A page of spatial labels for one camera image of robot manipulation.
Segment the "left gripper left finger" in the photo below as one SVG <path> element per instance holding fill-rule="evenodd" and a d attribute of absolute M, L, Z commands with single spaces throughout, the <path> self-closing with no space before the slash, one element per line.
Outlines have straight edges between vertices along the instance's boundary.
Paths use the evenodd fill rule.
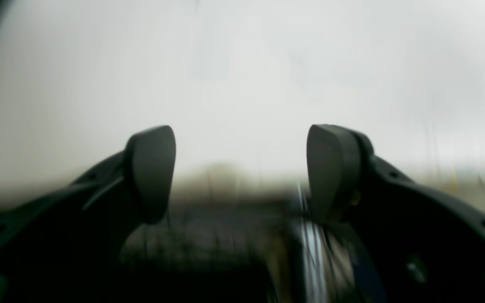
<path fill-rule="evenodd" d="M 102 297 L 127 238 L 164 217 L 175 161 L 173 129 L 150 128 L 68 186 L 4 213 L 0 303 Z"/>

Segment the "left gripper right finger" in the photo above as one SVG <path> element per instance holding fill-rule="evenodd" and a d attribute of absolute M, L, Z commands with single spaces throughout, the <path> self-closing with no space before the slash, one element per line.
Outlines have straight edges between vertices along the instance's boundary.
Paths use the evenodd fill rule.
<path fill-rule="evenodd" d="M 414 182 L 352 129 L 312 125 L 306 161 L 312 218 L 354 234 L 375 302 L 485 303 L 484 213 Z"/>

